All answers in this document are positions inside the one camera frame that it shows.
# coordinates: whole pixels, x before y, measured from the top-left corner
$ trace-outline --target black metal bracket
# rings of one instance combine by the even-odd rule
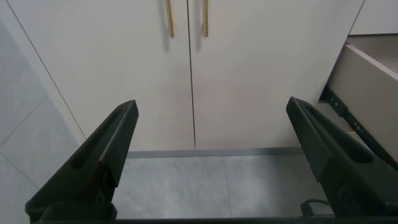
[[[348,107],[333,93],[328,87],[325,87],[322,93],[323,100],[336,111],[338,116],[344,118],[356,134],[365,142],[365,144],[378,157],[388,163],[390,166],[398,170],[397,162],[386,152],[386,150],[373,138],[373,136],[364,128],[364,126],[349,111]]]

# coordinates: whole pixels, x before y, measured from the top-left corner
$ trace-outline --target gray floor tile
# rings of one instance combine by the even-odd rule
[[[0,151],[38,187],[78,148],[50,98],[45,99],[0,145]]]
[[[37,188],[0,155],[0,223],[30,223],[25,203]]]
[[[118,218],[229,217],[223,161],[127,159],[113,203]]]
[[[0,21],[0,142],[46,96],[39,78]]]
[[[304,200],[326,199],[303,154],[224,159],[232,217],[297,217]]]

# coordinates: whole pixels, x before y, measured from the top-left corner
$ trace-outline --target cabinet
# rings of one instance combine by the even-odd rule
[[[315,103],[363,1],[188,1],[197,149],[299,146],[290,96]]]
[[[286,103],[317,102],[363,0],[209,0],[208,37],[171,3],[173,38],[163,0],[9,0],[85,136],[137,100],[135,151],[298,146]]]
[[[130,150],[194,149],[187,2],[10,0],[84,135],[136,99]]]

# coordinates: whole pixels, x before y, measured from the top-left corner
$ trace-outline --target gold handle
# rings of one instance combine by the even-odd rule
[[[174,37],[174,24],[173,24],[173,14],[172,14],[172,3],[170,0],[165,0],[166,11],[167,11],[167,21],[169,22],[169,35]]]
[[[203,0],[203,35],[209,36],[209,0]]]

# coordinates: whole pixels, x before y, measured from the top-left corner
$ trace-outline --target gray trim strip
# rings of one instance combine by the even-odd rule
[[[173,151],[130,151],[127,158],[199,157],[199,156],[246,156],[302,154],[300,147],[268,147],[252,149],[197,149]]]

